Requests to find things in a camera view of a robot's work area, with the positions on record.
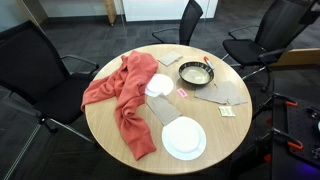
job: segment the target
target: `red towel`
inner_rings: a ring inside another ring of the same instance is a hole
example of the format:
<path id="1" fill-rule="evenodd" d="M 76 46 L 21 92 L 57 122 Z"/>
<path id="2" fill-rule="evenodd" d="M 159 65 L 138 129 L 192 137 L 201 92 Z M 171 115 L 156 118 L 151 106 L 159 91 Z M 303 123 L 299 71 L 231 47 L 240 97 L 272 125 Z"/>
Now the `red towel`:
<path id="1" fill-rule="evenodd" d="M 118 128 L 138 160 L 156 150 L 150 128 L 135 112 L 137 106 L 145 103 L 145 88 L 158 70 L 158 62 L 152 55 L 137 51 L 121 59 L 122 65 L 110 76 L 90 83 L 84 92 L 81 109 L 84 110 L 86 104 L 116 96 L 115 119 Z"/>

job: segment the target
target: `black bowl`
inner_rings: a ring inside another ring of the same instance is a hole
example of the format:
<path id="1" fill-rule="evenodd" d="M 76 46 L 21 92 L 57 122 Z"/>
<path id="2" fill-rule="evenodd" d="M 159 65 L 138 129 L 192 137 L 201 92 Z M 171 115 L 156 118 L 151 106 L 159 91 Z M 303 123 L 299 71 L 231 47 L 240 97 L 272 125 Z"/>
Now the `black bowl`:
<path id="1" fill-rule="evenodd" d="M 213 70 L 201 62 L 187 62 L 180 66 L 181 79 L 193 86 L 203 86 L 213 80 Z"/>

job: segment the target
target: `office chair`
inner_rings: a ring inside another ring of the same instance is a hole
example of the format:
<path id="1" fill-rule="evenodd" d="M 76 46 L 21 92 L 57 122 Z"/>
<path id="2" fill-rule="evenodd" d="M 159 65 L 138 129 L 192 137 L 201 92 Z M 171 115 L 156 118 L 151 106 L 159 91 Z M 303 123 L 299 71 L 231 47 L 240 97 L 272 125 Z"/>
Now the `office chair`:
<path id="1" fill-rule="evenodd" d="M 87 74 L 69 73 L 62 61 L 66 58 L 93 68 Z M 49 127 L 49 120 L 95 144 L 69 124 L 83 114 L 82 95 L 98 68 L 98 64 L 79 56 L 60 58 L 49 39 L 31 21 L 0 33 L 0 86 L 9 90 L 3 102 L 35 116 L 37 129 L 44 125 L 51 133 L 57 132 Z"/>
<path id="2" fill-rule="evenodd" d="M 179 28 L 175 27 L 175 28 L 168 28 L 168 29 L 154 31 L 152 32 L 152 36 L 158 39 L 161 43 L 166 43 L 162 39 L 160 39 L 158 36 L 156 36 L 156 34 L 164 31 L 169 31 L 169 30 L 178 30 L 179 44 L 189 46 L 194 28 L 196 27 L 202 14 L 203 12 L 200 5 L 195 0 L 189 0 L 183 12 Z"/>
<path id="3" fill-rule="evenodd" d="M 223 41 L 229 55 L 239 64 L 234 66 L 260 66 L 260 68 L 244 77 L 267 71 L 267 85 L 262 91 L 267 91 L 270 85 L 269 65 L 279 60 L 282 53 L 289 50 L 289 44 L 309 25 L 310 22 L 301 21 L 307 10 L 312 5 L 311 0 L 274 0 L 264 14 L 254 40 L 237 39 L 233 33 L 253 26 L 230 31 L 228 34 L 233 39 Z"/>

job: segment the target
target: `chair backrest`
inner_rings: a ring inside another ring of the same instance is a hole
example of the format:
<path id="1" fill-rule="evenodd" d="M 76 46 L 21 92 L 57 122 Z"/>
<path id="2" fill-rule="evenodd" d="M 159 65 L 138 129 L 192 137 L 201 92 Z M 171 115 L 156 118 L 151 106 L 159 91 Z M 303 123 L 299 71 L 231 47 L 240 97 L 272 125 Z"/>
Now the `chair backrest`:
<path id="1" fill-rule="evenodd" d="M 31 21 L 0 33 L 0 86 L 34 104 L 67 76 L 55 47 Z"/>
<path id="2" fill-rule="evenodd" d="M 179 40 L 180 44 L 189 46 L 194 28 L 196 27 L 203 12 L 195 0 L 189 0 L 180 21 Z"/>
<path id="3" fill-rule="evenodd" d="M 287 47 L 308 25 L 299 24 L 311 0 L 274 0 L 263 16 L 255 42 L 267 51 Z"/>

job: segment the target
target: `floor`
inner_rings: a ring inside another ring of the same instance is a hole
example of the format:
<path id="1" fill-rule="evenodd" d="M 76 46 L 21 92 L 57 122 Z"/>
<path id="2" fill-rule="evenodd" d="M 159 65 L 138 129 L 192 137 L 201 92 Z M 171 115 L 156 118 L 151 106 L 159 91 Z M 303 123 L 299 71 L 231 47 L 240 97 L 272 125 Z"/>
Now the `floor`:
<path id="1" fill-rule="evenodd" d="M 221 0 L 218 3 L 214 19 L 201 20 L 192 36 L 190 46 L 206 50 L 218 57 L 226 52 L 222 41 L 229 38 L 227 32 L 237 27 L 258 25 L 270 0 Z M 41 28 L 57 48 L 61 56 L 77 54 L 95 61 L 103 67 L 116 56 L 148 44 L 156 43 L 151 32 L 154 30 L 176 27 L 176 22 L 144 22 L 122 23 L 117 18 L 114 27 L 110 27 L 104 17 L 49 19 Z M 317 30 L 320 20 L 309 26 L 294 40 L 294 48 L 319 48 L 320 37 Z M 240 37 L 253 38 L 254 29 L 244 31 Z M 177 34 L 165 34 L 166 40 L 177 40 Z M 70 71 L 82 70 L 81 64 L 68 64 Z M 237 69 L 239 74 L 248 70 Z M 277 69 L 274 78 L 294 80 L 301 84 L 313 84 L 320 87 L 319 66 L 289 67 Z M 246 81 L 256 110 L 271 93 L 260 91 L 265 83 L 265 74 L 261 73 Z M 7 91 L 0 87 L 1 98 Z M 27 138 L 36 125 L 36 120 L 0 103 L 0 178 L 4 178 L 20 152 Z M 267 127 L 264 124 L 269 112 L 253 122 L 248 136 L 233 156 L 241 154 L 242 150 L 251 144 L 255 137 L 264 134 Z M 72 127 L 92 137 L 81 117 Z M 231 156 L 217 165 L 203 171 L 182 176 L 158 176 L 134 170 L 121 164 L 108 155 L 102 148 L 96 149 L 91 144 L 60 129 L 56 134 L 50 134 L 41 128 L 34 142 L 10 179 L 227 179 Z"/>

